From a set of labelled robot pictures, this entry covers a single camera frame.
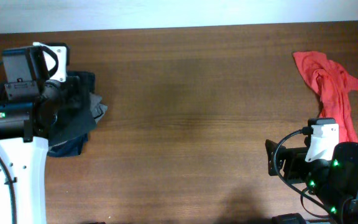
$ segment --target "green light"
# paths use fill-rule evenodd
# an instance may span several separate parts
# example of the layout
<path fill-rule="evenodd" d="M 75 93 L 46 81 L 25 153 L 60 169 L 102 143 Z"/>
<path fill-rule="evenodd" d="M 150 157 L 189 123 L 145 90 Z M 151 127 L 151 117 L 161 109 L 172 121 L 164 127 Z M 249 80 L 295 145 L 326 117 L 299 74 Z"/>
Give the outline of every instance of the green light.
<path fill-rule="evenodd" d="M 333 208 L 331 209 L 331 212 L 332 212 L 333 214 L 335 214 L 335 213 L 336 213 L 336 208 L 333 207 Z"/>
<path fill-rule="evenodd" d="M 339 166 L 339 162 L 337 160 L 334 160 L 333 166 Z"/>

